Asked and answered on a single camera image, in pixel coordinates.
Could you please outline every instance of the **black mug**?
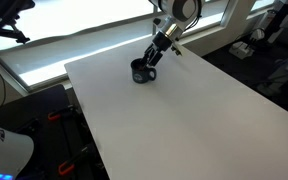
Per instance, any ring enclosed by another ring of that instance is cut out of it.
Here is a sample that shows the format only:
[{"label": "black mug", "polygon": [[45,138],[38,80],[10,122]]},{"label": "black mug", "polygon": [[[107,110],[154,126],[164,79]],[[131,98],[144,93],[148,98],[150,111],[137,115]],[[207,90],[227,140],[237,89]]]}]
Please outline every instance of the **black mug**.
[{"label": "black mug", "polygon": [[156,69],[144,66],[145,64],[141,62],[141,59],[132,61],[131,68],[134,82],[143,84],[156,79]]}]

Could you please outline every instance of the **desk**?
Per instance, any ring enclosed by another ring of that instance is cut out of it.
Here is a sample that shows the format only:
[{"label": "desk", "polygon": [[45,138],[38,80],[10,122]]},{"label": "desk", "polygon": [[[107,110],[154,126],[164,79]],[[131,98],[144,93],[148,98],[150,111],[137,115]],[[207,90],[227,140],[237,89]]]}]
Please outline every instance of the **desk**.
[{"label": "desk", "polygon": [[183,47],[136,84],[150,43],[66,64],[111,180],[288,180],[288,112]]}]

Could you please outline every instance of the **mug handle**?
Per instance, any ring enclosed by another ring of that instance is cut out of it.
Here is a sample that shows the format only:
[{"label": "mug handle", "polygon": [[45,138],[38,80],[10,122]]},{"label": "mug handle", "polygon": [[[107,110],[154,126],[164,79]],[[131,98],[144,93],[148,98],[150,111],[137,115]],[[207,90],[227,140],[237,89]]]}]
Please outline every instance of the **mug handle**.
[{"label": "mug handle", "polygon": [[149,79],[150,79],[151,81],[154,81],[154,80],[156,79],[156,75],[157,75],[156,69],[150,68],[150,71],[149,71]]}]

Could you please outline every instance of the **white table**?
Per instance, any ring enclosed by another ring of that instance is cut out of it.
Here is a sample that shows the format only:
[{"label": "white table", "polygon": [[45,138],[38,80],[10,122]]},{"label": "white table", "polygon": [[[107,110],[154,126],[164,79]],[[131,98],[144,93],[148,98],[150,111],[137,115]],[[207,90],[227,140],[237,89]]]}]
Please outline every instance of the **white table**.
[{"label": "white table", "polygon": [[66,65],[111,180],[288,180],[288,112],[183,47],[136,84],[150,43]]}]

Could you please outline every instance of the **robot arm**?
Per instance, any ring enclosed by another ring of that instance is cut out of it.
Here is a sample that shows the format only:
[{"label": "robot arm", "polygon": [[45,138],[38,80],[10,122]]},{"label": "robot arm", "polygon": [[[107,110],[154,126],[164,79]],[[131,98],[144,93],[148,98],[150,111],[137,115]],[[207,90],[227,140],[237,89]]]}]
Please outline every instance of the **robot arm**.
[{"label": "robot arm", "polygon": [[[143,68],[154,67],[162,58],[162,51],[166,51],[189,28],[196,25],[201,17],[202,5],[205,0],[149,0],[169,16],[165,21],[154,20],[154,24],[161,27],[152,44],[147,48],[142,58]],[[177,55],[180,52],[176,46],[172,50]]]}]

